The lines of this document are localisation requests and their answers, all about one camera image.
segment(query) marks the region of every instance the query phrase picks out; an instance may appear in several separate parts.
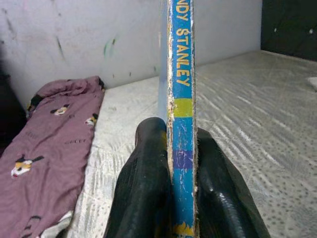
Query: white wall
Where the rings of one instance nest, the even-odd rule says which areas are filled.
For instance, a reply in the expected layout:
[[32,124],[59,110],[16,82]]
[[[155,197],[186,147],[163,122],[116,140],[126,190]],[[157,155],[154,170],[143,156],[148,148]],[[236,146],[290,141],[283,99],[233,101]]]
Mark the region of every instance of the white wall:
[[[20,102],[56,79],[114,87],[158,75],[161,1],[0,0],[1,57]],[[261,7],[195,0],[197,64],[260,49]]]

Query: bedsheet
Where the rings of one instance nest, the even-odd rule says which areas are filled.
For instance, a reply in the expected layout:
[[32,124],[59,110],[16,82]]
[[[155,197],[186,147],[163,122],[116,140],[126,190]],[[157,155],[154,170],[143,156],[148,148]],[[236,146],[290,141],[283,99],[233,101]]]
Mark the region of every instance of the bedsheet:
[[[317,63],[263,51],[197,67],[197,124],[241,172],[273,238],[317,234]],[[67,237],[103,237],[158,77],[106,91]]]
[[102,85],[97,76],[57,80],[33,97],[28,122],[0,158],[0,237],[55,237],[69,225]]

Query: mattress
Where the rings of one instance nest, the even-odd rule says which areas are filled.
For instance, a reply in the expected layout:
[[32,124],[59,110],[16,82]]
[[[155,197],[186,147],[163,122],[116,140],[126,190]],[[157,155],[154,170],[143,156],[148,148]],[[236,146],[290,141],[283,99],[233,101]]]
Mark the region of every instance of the mattress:
[[[317,63],[257,51],[197,68],[197,124],[241,172],[273,238],[317,234]],[[158,77],[109,89],[67,237],[103,237]]]

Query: wall stain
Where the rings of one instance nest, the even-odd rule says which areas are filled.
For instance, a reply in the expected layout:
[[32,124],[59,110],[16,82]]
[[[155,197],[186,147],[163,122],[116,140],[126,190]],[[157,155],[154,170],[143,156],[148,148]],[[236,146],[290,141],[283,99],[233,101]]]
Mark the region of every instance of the wall stain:
[[113,38],[112,40],[108,40],[104,47],[104,57],[106,59],[106,55],[108,54],[110,57],[113,55],[113,49],[116,42],[116,38]]
[[59,38],[56,36],[56,41],[57,41],[57,45],[58,45],[58,48],[59,48],[59,52],[63,58],[63,60],[65,60],[65,56],[64,56],[64,53],[63,53],[63,49],[61,48],[61,44],[60,44],[60,41],[59,41]]
[[13,35],[15,35],[15,31],[14,31],[14,29],[13,29],[12,23],[10,22],[10,20],[9,20],[8,18],[6,19],[6,23],[8,24],[8,29],[9,29],[9,31],[10,31]]
[[108,42],[105,44],[105,47],[104,47],[104,57],[105,58],[106,58],[107,44],[108,44]]

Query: book spine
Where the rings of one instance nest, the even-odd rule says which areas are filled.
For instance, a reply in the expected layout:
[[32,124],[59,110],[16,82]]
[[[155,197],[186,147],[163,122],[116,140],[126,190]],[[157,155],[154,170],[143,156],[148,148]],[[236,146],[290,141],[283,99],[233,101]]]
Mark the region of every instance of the book spine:
[[173,190],[172,232],[197,237],[194,21],[192,0],[168,0],[167,133]]

